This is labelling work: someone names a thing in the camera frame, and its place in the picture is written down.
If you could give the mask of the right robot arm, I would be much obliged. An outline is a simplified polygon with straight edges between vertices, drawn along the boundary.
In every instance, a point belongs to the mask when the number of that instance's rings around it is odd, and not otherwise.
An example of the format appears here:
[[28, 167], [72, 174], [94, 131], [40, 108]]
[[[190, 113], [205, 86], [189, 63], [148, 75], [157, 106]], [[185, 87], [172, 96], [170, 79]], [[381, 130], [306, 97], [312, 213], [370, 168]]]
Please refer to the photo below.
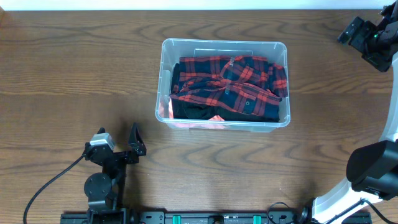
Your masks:
[[380, 14], [383, 18], [378, 25], [356, 17], [338, 42], [354, 47], [380, 72], [393, 69], [385, 128], [379, 142], [358, 148], [350, 155], [345, 178], [304, 206], [293, 223], [370, 223], [370, 214], [362, 212], [366, 206], [390, 223], [375, 204], [397, 196], [397, 3], [384, 7]]

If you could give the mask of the clear plastic storage bin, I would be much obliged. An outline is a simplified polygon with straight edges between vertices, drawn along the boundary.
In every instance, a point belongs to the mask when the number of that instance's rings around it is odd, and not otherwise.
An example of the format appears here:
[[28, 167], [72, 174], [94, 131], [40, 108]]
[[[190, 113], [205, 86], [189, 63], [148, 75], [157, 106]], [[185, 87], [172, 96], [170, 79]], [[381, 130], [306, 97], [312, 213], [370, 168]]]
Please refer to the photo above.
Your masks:
[[290, 99], [288, 96], [279, 104], [278, 123], [169, 118], [169, 95], [175, 64], [179, 63], [181, 57], [211, 57], [219, 55], [265, 57], [271, 63], [283, 66], [285, 73], [289, 73], [288, 51], [282, 42], [166, 39], [162, 44], [160, 60], [159, 84], [155, 106], [155, 117], [157, 120], [174, 129], [224, 129], [258, 133], [270, 133], [277, 128], [288, 126], [291, 120]]

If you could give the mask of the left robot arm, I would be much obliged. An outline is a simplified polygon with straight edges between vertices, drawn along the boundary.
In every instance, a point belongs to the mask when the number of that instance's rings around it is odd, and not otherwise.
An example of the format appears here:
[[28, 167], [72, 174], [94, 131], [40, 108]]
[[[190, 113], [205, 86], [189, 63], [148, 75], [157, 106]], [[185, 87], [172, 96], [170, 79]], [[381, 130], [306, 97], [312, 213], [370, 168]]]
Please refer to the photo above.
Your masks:
[[82, 156], [102, 167], [101, 172], [89, 176], [84, 185], [88, 197], [88, 223], [132, 223], [134, 215], [123, 207], [126, 166], [137, 164], [147, 149], [138, 124], [131, 128], [128, 151], [115, 152], [116, 143], [104, 128], [85, 143]]

